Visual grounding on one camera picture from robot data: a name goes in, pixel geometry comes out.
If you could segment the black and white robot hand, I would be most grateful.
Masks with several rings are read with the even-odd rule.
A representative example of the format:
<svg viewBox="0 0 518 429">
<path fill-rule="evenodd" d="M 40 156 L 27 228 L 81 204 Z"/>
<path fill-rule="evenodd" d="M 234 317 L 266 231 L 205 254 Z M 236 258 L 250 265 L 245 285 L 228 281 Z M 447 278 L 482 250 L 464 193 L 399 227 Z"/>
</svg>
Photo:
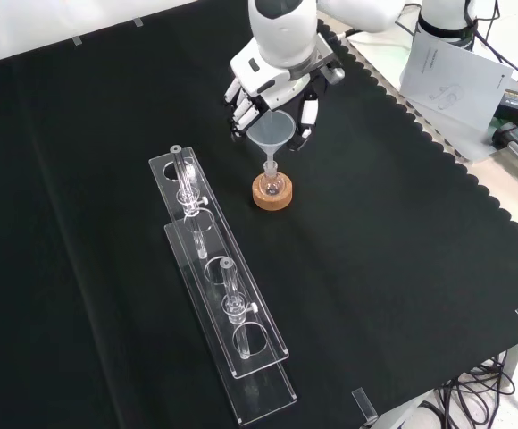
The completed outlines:
<svg viewBox="0 0 518 429">
<path fill-rule="evenodd" d="M 231 108 L 232 138 L 243 139 L 264 114 L 299 98 L 295 135 L 286 144 L 292 151 L 302 148 L 316 127 L 319 110 L 316 79 L 322 77 L 328 85 L 335 85 L 345 77 L 342 63 L 320 34 L 315 38 L 313 52 L 296 67 L 286 69 L 268 64 L 259 53 L 258 43 L 252 39 L 230 61 L 230 68 L 233 81 L 223 100 Z"/>
</svg>

